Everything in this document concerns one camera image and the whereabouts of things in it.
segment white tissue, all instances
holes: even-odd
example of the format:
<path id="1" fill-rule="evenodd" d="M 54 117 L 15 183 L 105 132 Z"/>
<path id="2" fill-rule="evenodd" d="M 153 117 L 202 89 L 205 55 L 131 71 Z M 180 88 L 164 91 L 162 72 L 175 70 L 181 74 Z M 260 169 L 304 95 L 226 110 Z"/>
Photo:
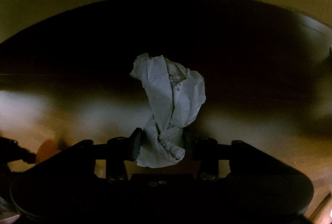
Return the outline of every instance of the white tissue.
<path id="1" fill-rule="evenodd" d="M 197 72 L 162 55 L 137 57 L 130 75 L 142 82 L 153 116 L 144 127 L 137 165 L 161 168 L 183 159 L 183 128 L 191 124 L 205 102 L 204 79 Z"/>

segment crumpled tissue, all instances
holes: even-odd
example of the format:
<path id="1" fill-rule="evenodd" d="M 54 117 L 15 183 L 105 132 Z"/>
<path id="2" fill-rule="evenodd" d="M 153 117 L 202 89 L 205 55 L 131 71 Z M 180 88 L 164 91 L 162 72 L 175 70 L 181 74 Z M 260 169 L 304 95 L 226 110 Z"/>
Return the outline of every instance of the crumpled tissue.
<path id="1" fill-rule="evenodd" d="M 152 109 L 144 127 L 137 165 L 160 168 L 183 159 L 183 128 L 191 124 L 205 102 L 204 78 L 162 55 L 144 53 L 134 61 L 130 75 L 142 82 Z"/>

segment paper towel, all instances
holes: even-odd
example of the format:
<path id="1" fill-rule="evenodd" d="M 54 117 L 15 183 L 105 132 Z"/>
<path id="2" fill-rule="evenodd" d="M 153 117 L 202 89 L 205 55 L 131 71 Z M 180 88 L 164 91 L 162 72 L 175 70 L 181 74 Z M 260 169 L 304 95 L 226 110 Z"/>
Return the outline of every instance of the paper towel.
<path id="1" fill-rule="evenodd" d="M 137 165 L 160 168 L 183 159 L 183 128 L 192 123 L 205 102 L 204 79 L 197 72 L 162 55 L 144 53 L 134 61 L 130 75 L 142 82 L 153 116 L 144 127 Z"/>

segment wooden surface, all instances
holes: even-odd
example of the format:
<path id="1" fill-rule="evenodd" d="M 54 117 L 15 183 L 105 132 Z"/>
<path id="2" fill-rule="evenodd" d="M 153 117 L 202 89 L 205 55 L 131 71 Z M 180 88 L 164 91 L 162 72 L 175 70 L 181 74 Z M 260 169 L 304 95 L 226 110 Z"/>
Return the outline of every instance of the wooden surface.
<path id="1" fill-rule="evenodd" d="M 310 216 L 312 224 L 331 224 L 332 223 L 332 196 L 327 195 L 317 209 Z"/>
<path id="2" fill-rule="evenodd" d="M 72 145 L 129 136 L 152 114 L 129 76 L 132 62 L 163 54 L 205 78 L 192 134 L 223 144 L 241 139 L 307 174 L 315 186 L 309 216 L 332 188 L 331 39 L 330 28 L 308 17 L 248 0 L 87 6 L 0 45 L 1 132 L 34 152 L 46 139 Z M 130 174 L 195 172 L 197 163 L 127 167 Z"/>

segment screw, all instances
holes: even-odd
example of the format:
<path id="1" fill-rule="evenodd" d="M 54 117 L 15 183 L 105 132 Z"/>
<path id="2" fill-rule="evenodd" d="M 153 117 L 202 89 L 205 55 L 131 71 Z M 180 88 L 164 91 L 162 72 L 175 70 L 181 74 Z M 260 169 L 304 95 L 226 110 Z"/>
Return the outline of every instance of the screw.
<path id="1" fill-rule="evenodd" d="M 151 181 L 151 182 L 149 182 L 149 186 L 156 187 L 156 186 L 158 186 L 158 184 L 157 184 L 157 182 Z"/>
<path id="2" fill-rule="evenodd" d="M 235 145 L 237 146 L 237 148 L 243 148 L 243 147 L 246 147 L 246 144 L 245 142 L 241 141 L 241 140 L 233 140 L 232 141 L 232 145 Z"/>
<path id="3" fill-rule="evenodd" d="M 217 176 L 215 175 L 212 175 L 212 174 L 208 174 L 207 172 L 202 172 L 200 174 L 200 178 L 203 180 L 203 181 L 213 181 L 217 178 Z"/>
<path id="4" fill-rule="evenodd" d="M 109 179 L 111 181 L 121 181 L 123 180 L 125 177 L 123 175 L 114 175 L 114 176 L 110 176 Z"/>

